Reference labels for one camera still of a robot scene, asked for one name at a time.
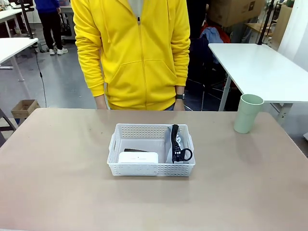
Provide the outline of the person's right hand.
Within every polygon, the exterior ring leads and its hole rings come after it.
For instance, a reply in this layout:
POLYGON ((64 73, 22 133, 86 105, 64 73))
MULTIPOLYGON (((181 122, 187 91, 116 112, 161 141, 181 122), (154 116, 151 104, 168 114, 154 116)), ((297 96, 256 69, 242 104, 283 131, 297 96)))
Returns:
POLYGON ((99 110, 108 109, 108 107, 106 105, 104 94, 100 95, 100 96, 96 96, 96 97, 94 97, 94 99, 95 99, 95 102, 96 102, 97 109, 99 109, 99 110))

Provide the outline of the person's left hand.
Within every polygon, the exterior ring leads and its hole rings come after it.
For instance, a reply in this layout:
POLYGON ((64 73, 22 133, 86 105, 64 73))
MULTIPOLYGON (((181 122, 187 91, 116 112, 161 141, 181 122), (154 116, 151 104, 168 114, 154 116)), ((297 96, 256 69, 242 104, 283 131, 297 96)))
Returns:
POLYGON ((182 99, 176 99, 173 110, 174 111, 185 111, 184 101, 182 99))

